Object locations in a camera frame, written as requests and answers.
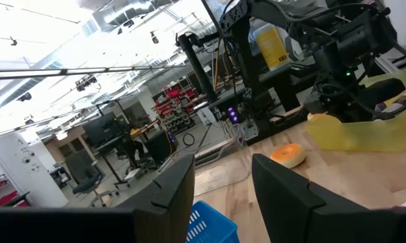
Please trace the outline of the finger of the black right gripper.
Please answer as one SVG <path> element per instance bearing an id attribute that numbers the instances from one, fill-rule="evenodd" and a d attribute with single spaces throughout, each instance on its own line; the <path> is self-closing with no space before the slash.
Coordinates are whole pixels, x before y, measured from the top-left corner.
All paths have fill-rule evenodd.
<path id="1" fill-rule="evenodd" d="M 377 105 L 401 94 L 405 89 L 405 85 L 400 79 L 389 78 L 372 84 L 357 94 L 358 99 L 365 105 Z"/>

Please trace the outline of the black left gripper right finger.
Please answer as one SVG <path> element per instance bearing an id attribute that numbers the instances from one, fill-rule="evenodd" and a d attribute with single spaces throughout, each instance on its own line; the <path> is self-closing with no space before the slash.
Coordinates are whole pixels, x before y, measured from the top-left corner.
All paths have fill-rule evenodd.
<path id="1" fill-rule="evenodd" d="M 329 214 L 367 210 L 262 154 L 252 156 L 251 173 L 271 243 L 308 243 L 318 209 Z"/>

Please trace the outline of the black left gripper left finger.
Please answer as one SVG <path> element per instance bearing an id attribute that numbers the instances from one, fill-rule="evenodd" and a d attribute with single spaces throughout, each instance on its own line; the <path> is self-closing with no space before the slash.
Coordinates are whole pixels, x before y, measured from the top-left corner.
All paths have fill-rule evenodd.
<path id="1" fill-rule="evenodd" d="M 185 243 L 195 191 L 195 156 L 177 160 L 118 207 L 120 243 Z"/>

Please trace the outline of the yellow translucent plastic bin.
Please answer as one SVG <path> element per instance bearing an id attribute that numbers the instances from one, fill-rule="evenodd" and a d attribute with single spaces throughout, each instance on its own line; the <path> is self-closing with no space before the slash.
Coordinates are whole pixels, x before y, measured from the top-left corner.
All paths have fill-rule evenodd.
<path id="1" fill-rule="evenodd" d="M 314 115 L 305 129 L 321 149 L 360 152 L 406 151 L 406 110 L 388 120 L 342 123 Z"/>

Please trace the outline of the blue plastic slotted basket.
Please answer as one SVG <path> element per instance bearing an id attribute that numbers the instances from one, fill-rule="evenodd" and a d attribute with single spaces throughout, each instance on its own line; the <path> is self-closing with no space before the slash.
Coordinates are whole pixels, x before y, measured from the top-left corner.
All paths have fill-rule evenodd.
<path id="1" fill-rule="evenodd" d="M 206 202 L 197 201 L 191 210 L 186 243 L 240 243 L 237 225 Z"/>

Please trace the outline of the black computer tower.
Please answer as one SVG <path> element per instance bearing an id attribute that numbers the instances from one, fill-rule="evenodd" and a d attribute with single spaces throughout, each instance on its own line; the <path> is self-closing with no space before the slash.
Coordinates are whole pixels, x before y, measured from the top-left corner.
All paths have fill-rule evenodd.
<path id="1" fill-rule="evenodd" d="M 145 146 L 156 163 L 164 163 L 177 149 L 177 140 L 173 132 L 160 130 L 154 133 Z"/>

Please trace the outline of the dark blue office chair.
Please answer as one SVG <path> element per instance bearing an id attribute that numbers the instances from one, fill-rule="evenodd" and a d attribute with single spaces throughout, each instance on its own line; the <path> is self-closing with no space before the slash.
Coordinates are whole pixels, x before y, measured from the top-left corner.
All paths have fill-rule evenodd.
<path id="1" fill-rule="evenodd" d="M 89 195 L 94 193 L 95 197 L 89 204 L 89 207 L 95 207 L 95 203 L 100 203 L 102 207 L 106 207 L 103 197 L 113 195 L 119 196 L 118 190 L 106 190 L 97 192 L 105 178 L 105 173 L 97 165 L 97 161 L 93 160 L 86 150 L 81 150 L 66 158 L 65 164 L 68 167 L 70 175 L 75 182 L 72 186 L 72 193 L 76 196 L 80 194 Z"/>

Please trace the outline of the yellow canister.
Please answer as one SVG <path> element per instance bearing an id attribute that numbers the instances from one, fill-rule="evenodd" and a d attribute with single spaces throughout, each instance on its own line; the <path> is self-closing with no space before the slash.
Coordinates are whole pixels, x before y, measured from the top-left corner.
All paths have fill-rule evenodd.
<path id="1" fill-rule="evenodd" d="M 253 36 L 270 71 L 289 62 L 288 53 L 275 26 L 266 24 L 258 28 Z"/>

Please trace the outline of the red storage shelf rack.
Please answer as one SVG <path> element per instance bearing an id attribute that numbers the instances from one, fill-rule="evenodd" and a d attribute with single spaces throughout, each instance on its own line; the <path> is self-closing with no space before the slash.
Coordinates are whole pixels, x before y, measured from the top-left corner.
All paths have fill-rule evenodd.
<path id="1" fill-rule="evenodd" d="M 180 133 L 194 126 L 190 100 L 183 89 L 170 88 L 160 92 L 153 99 L 155 105 L 152 110 L 161 123 L 171 132 Z"/>

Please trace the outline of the black monitor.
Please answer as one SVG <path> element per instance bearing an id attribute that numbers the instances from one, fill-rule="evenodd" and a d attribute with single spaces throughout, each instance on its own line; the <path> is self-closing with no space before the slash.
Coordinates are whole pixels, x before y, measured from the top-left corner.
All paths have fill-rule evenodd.
<path id="1" fill-rule="evenodd" d="M 83 129 L 94 146 L 102 145 L 121 134 L 121 129 L 116 122 L 114 113 L 107 113 L 103 116 L 84 124 Z"/>

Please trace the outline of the black round pole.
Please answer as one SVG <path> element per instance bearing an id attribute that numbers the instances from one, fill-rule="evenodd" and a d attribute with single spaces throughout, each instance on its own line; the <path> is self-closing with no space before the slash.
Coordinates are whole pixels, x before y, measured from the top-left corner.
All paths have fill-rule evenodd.
<path id="1" fill-rule="evenodd" d="M 205 35 L 203 38 L 199 38 L 195 33 L 176 35 L 176 45 L 180 47 L 186 54 L 193 71 L 198 78 L 203 93 L 206 95 L 209 102 L 217 100 L 217 94 L 215 93 L 213 86 L 210 84 L 209 78 L 205 73 L 197 54 L 193 47 L 204 47 L 205 43 L 215 40 L 219 37 L 217 32 L 209 35 Z"/>

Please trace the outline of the overhead LED light bar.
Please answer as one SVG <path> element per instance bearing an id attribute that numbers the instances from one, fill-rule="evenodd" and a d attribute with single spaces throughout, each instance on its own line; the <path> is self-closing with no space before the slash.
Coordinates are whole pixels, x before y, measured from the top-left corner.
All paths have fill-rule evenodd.
<path id="1" fill-rule="evenodd" d="M 0 70 L 0 80 L 14 80 L 27 78 L 48 78 L 56 76 L 75 76 L 87 74 L 103 74 L 129 71 L 164 70 L 184 68 L 184 64 L 178 65 L 142 65 L 128 67 L 86 67 L 86 68 L 62 68 L 44 70 Z"/>

